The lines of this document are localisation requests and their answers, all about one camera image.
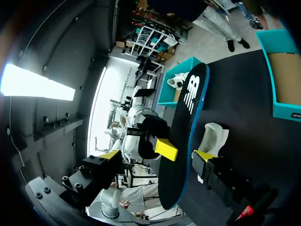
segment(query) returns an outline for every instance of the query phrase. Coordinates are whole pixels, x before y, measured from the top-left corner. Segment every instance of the black insole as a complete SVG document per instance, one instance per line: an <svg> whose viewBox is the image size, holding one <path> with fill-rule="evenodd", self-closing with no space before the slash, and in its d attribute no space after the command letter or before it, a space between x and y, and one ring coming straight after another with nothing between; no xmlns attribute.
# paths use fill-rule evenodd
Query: black insole
<svg viewBox="0 0 301 226"><path fill-rule="evenodd" d="M203 87L207 75L207 65L204 63L195 66L183 85L173 124L169 134L169 141L178 149L175 161L161 158L158 178L158 191L164 209L175 206L188 180L186 174L188 159L188 144L191 126L199 106Z"/></svg>

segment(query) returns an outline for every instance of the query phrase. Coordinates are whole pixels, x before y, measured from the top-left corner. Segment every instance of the black cable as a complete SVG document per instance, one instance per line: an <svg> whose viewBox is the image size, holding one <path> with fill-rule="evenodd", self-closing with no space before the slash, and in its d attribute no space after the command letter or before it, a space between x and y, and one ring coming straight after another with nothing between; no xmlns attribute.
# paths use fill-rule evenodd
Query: black cable
<svg viewBox="0 0 301 226"><path fill-rule="evenodd" d="M169 211L169 210L166 210L166 211L164 211L164 212L162 212L162 213L159 213L159 214L157 214L157 215L155 215L155 216L149 218L149 220L152 219L152 218L154 218L154 217L157 217L157 216L159 216L159 215L161 215L161 214L163 214L163 213L166 213L167 211Z"/></svg>

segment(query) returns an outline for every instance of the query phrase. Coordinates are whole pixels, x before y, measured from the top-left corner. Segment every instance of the floor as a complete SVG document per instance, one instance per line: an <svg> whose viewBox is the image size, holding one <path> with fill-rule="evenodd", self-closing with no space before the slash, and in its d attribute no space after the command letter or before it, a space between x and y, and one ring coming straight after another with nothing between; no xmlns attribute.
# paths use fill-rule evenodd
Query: floor
<svg viewBox="0 0 301 226"><path fill-rule="evenodd" d="M270 16L265 16L269 27L274 29L275 27ZM208 64L233 55L261 49L256 38L256 32L258 30L250 27L249 21L239 9L234 9L231 14L228 15L228 18L229 24L250 44L250 49L245 49L242 45L235 42L235 51L231 53L228 50L227 43L224 42L222 38L195 25L192 30L189 31L187 42L183 45L178 45L175 56L166 62L166 69L168 70L177 62L182 62L190 57L195 57Z"/></svg>

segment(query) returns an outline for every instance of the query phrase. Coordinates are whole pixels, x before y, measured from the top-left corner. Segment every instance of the cable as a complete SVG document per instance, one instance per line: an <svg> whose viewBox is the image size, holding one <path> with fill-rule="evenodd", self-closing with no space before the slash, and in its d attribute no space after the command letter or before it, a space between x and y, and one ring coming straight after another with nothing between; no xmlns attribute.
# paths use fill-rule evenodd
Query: cable
<svg viewBox="0 0 301 226"><path fill-rule="evenodd" d="M154 218L154 217L157 217L157 216L159 216L159 215L161 215L161 214L163 214L163 213L166 213L167 211L169 211L169 210L166 210L166 211L164 211L164 212L162 212L162 213L159 213L159 214L157 214L157 215L155 215L155 216L149 218L149 220L152 219L152 218Z"/></svg>
<svg viewBox="0 0 301 226"><path fill-rule="evenodd" d="M12 97L10 97L10 102L9 102L9 129L10 129L10 132L11 132L11 120L10 120L10 115L11 115L11 99L12 99ZM22 165L25 166L25 165L24 165L24 162L23 162L23 159L22 159L22 156L21 156L21 152L19 151L19 149L18 149L17 146L15 145L12 134L10 135L10 138L11 138L11 142L13 143L13 146L16 148L16 150L17 150L18 153L19 153L19 156L20 156Z"/></svg>
<svg viewBox="0 0 301 226"><path fill-rule="evenodd" d="M152 175L155 175L154 173L147 173L147 172L145 172L145 171L142 171L141 169L139 169L138 167L136 167L136 166L134 166L134 168L136 168L137 170L139 170L139 171L141 171L141 172L143 172L143 173L146 173L146 174L152 174Z"/></svg>
<svg viewBox="0 0 301 226"><path fill-rule="evenodd" d="M21 175L22 175L22 177L23 177L24 182L27 184L27 182L26 182L26 180L25 180L25 177L24 177L24 175L23 175L23 172L22 172L21 168L20 168L19 170L20 170L20 173L21 173Z"/></svg>

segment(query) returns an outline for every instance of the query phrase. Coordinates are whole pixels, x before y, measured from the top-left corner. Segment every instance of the white pants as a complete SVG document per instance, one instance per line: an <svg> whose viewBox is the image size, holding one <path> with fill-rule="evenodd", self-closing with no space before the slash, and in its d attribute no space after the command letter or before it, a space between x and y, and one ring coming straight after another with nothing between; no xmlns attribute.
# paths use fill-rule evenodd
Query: white pants
<svg viewBox="0 0 301 226"><path fill-rule="evenodd" d="M193 23L224 38L224 41L231 39L241 41L239 34L210 6L208 6Z"/></svg>

